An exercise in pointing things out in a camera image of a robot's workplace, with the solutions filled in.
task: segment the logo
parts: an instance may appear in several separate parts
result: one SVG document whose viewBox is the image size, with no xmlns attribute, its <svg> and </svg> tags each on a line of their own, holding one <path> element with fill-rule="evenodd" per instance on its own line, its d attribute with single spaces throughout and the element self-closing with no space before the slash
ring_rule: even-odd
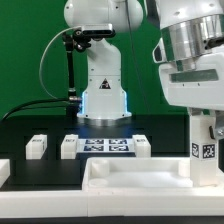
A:
<svg viewBox="0 0 224 224">
<path fill-rule="evenodd" d="M 101 86 L 100 86 L 100 89 L 111 89 L 111 88 L 110 88 L 110 84 L 109 84 L 109 82 L 107 81 L 107 79 L 104 79 L 103 83 L 102 83 Z"/>
</svg>

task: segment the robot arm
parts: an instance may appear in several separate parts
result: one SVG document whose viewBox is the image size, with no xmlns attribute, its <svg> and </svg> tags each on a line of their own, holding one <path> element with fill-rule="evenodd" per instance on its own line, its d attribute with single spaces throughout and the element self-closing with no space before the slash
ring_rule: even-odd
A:
<svg viewBox="0 0 224 224">
<path fill-rule="evenodd" d="M 120 52 L 103 38 L 138 28 L 143 19 L 141 5 L 137 0 L 68 0 L 64 16 L 68 26 L 81 27 L 73 34 L 74 48 L 80 52 L 88 48 L 88 86 L 78 118 L 108 126 L 130 117 L 121 87 Z"/>
<path fill-rule="evenodd" d="M 70 27 L 112 24 L 115 32 L 129 29 L 125 0 L 68 0 L 64 8 L 64 17 Z M 128 9 L 132 29 L 140 26 L 143 11 L 137 0 L 128 0 Z"/>
<path fill-rule="evenodd" d="M 163 63 L 159 75 L 168 103 L 224 111 L 224 1 L 155 0 L 154 4 L 162 36 L 154 59 Z M 216 118 L 224 116 L 219 113 Z"/>
</svg>

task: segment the white plastic block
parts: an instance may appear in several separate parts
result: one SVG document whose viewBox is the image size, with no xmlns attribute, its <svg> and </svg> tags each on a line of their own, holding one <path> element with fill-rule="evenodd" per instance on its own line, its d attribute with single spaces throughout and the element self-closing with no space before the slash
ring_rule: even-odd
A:
<svg viewBox="0 0 224 224">
<path fill-rule="evenodd" d="M 8 159 L 0 160 L 0 188 L 10 176 L 10 162 Z"/>
<path fill-rule="evenodd" d="M 217 185 L 217 161 L 190 161 L 190 174 L 194 187 Z"/>
<path fill-rule="evenodd" d="M 209 127 L 215 125 L 215 117 L 199 115 L 190 116 L 190 140 L 198 143 L 216 143 L 211 139 Z"/>
<path fill-rule="evenodd" d="M 66 135 L 61 144 L 61 159 L 75 159 L 78 135 Z"/>
<path fill-rule="evenodd" d="M 195 187 L 218 183 L 218 142 L 209 133 L 209 127 L 214 125 L 214 117 L 190 117 L 190 179 Z"/>
<path fill-rule="evenodd" d="M 26 145 L 26 159 L 41 159 L 47 148 L 47 135 L 34 135 Z"/>
<path fill-rule="evenodd" d="M 133 135 L 134 149 L 136 157 L 151 157 L 151 145 L 145 135 Z"/>
</svg>

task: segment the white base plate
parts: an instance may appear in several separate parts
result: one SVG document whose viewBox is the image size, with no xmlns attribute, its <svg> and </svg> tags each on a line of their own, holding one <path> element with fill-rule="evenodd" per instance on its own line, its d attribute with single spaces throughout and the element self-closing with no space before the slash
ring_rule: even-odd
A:
<svg viewBox="0 0 224 224">
<path fill-rule="evenodd" d="M 0 192 L 0 218 L 224 215 L 222 173 L 218 186 L 194 188 L 178 176 L 183 158 L 104 159 L 109 175 L 92 178 L 89 159 L 82 191 Z"/>
</svg>

